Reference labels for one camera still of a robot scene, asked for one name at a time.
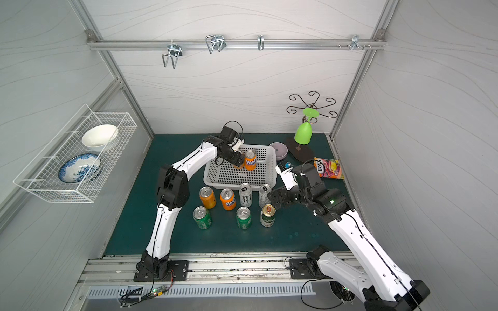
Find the orange soda can back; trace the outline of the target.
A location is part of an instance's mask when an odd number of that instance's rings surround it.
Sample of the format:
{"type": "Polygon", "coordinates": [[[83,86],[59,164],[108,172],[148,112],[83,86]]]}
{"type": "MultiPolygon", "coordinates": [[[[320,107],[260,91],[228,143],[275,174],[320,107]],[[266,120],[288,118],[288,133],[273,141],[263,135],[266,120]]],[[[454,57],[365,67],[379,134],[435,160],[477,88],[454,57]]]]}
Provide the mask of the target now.
{"type": "Polygon", "coordinates": [[[236,163],[233,165],[236,169],[242,169],[245,167],[245,154],[241,154],[239,158],[236,160],[236,163]]]}

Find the orange soda can yellow band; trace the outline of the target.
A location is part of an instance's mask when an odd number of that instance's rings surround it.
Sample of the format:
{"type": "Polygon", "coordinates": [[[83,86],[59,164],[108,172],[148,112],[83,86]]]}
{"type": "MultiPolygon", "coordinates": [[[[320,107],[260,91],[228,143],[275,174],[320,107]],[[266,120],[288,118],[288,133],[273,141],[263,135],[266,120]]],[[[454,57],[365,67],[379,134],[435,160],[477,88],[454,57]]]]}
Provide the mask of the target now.
{"type": "Polygon", "coordinates": [[[203,187],[199,191],[199,197],[202,201],[203,206],[206,209],[212,209],[217,204],[214,191],[211,187],[207,187],[207,186],[203,187]]]}

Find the green gold-top can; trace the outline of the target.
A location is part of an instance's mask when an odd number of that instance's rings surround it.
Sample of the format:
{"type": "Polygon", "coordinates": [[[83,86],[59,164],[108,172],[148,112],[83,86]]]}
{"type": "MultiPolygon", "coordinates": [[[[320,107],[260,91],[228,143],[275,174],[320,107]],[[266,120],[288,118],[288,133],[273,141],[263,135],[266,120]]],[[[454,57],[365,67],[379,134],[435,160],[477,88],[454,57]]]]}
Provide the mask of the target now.
{"type": "Polygon", "coordinates": [[[274,225],[276,218],[275,207],[271,204],[265,205],[260,214],[260,223],[263,227],[269,228],[274,225]]]}

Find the orange Fanta can back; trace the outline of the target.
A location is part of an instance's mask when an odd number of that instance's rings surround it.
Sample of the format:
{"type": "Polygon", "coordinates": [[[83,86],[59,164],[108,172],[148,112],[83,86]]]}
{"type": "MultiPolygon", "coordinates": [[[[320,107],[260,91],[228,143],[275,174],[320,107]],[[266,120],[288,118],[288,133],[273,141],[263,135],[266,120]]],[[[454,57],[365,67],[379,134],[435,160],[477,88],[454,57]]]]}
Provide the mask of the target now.
{"type": "Polygon", "coordinates": [[[256,163],[257,155],[253,150],[247,150],[245,152],[245,168],[248,171],[254,171],[257,163],[256,163]]]}

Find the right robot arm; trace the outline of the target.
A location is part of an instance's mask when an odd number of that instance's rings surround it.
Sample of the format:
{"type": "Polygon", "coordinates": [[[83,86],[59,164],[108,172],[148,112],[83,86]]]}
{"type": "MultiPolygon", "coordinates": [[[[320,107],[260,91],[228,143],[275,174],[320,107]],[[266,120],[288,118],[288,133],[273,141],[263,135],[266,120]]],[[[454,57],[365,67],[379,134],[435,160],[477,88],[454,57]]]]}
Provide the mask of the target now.
{"type": "Polygon", "coordinates": [[[276,209],[296,203],[306,206],[342,239],[361,264],[361,270],[338,259],[324,246],[308,254],[309,267],[353,293],[366,310],[416,310],[429,296],[430,290],[423,281],[413,280],[387,255],[340,190],[282,187],[268,197],[276,209]]]}

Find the orange fanta can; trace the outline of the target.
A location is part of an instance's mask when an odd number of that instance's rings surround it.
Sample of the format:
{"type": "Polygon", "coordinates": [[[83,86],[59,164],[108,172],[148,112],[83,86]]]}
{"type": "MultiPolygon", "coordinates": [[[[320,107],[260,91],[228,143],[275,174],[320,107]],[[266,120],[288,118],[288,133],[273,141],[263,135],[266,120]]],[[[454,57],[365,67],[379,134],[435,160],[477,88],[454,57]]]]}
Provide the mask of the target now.
{"type": "Polygon", "coordinates": [[[232,189],[223,189],[220,192],[220,200],[226,211],[232,211],[236,208],[236,197],[232,189]]]}
{"type": "Polygon", "coordinates": [[[257,163],[256,163],[257,155],[253,150],[247,150],[245,152],[245,168],[248,171],[254,171],[257,163]]]}

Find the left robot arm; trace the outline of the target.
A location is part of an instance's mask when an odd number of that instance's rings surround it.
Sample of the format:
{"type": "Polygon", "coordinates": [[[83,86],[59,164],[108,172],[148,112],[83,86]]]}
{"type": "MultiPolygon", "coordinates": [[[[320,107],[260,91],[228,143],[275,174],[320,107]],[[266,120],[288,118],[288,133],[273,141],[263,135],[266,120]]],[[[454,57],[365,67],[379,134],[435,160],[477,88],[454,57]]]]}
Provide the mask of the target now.
{"type": "Polygon", "coordinates": [[[137,264],[139,272],[150,273],[157,279],[166,278],[172,232],[179,212],[189,199],[189,180],[216,158],[242,165],[245,157],[239,149],[244,142],[232,135],[209,136],[184,159],[160,169],[156,220],[150,241],[137,264]]]}

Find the green Sprite can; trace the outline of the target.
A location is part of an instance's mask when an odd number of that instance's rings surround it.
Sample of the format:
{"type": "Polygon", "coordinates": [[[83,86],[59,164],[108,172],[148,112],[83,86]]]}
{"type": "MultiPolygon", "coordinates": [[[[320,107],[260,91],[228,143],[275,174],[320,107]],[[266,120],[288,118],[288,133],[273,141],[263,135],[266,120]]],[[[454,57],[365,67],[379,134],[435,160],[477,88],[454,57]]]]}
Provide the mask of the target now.
{"type": "Polygon", "coordinates": [[[199,206],[193,211],[193,219],[200,229],[209,229],[212,225],[210,212],[204,206],[199,206]]]}
{"type": "Polygon", "coordinates": [[[240,207],[236,213],[236,220],[240,229],[248,229],[252,224],[252,215],[249,208],[240,207]]]}

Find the orange Fanta can front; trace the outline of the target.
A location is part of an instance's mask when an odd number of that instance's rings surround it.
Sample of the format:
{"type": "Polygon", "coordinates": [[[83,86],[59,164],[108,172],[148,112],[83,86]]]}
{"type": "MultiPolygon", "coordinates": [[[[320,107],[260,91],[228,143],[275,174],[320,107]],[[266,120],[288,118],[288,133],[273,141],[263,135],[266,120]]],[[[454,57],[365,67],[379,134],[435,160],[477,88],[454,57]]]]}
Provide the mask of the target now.
{"type": "Polygon", "coordinates": [[[220,200],[226,211],[232,211],[236,208],[236,197],[232,189],[223,189],[220,192],[220,200]]]}

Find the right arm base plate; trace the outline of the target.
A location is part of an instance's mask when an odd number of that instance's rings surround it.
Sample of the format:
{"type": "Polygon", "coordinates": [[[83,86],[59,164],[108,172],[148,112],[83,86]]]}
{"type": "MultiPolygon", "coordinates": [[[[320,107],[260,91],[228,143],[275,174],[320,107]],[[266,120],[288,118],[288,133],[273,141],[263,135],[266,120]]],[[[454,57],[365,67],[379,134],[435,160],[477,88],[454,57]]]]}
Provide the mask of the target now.
{"type": "Polygon", "coordinates": [[[291,279],[320,279],[324,276],[315,260],[289,257],[285,265],[290,270],[291,279]]]}

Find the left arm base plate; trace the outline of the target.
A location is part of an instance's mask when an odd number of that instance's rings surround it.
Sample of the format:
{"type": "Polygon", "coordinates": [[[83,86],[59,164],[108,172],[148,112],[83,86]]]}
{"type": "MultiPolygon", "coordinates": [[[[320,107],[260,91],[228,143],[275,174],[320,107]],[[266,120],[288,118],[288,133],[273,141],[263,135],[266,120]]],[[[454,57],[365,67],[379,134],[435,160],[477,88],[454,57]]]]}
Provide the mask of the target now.
{"type": "Polygon", "coordinates": [[[136,265],[133,281],[185,281],[188,276],[188,269],[188,260],[169,260],[167,262],[147,262],[141,260],[136,265]]]}

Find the white perforated plastic basket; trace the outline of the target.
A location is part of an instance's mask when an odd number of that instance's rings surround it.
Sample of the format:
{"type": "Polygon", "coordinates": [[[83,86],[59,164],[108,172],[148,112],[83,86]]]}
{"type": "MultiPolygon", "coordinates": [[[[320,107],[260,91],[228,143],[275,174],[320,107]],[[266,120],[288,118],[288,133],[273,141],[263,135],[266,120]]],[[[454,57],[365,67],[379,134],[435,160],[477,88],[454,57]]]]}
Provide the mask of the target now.
{"type": "Polygon", "coordinates": [[[274,187],[277,179],[275,149],[265,145],[242,145],[239,150],[243,154],[247,150],[255,152],[254,170],[248,171],[244,166],[237,168],[227,161],[218,165],[215,160],[211,160],[204,169],[204,184],[220,190],[238,190],[243,183],[248,183],[252,190],[258,190],[264,184],[274,187]]]}

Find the white Monster can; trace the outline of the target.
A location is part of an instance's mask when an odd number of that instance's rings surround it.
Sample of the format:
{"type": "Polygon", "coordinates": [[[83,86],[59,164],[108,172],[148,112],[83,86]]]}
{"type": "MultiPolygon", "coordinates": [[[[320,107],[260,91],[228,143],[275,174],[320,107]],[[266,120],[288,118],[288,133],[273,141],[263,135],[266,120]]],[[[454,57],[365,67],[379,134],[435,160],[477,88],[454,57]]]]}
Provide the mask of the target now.
{"type": "Polygon", "coordinates": [[[269,184],[264,184],[259,188],[259,207],[263,208],[264,206],[271,203],[268,194],[272,191],[272,188],[269,184]]]}
{"type": "Polygon", "coordinates": [[[252,206],[252,188],[249,183],[242,183],[239,187],[239,199],[242,207],[252,206]]]}

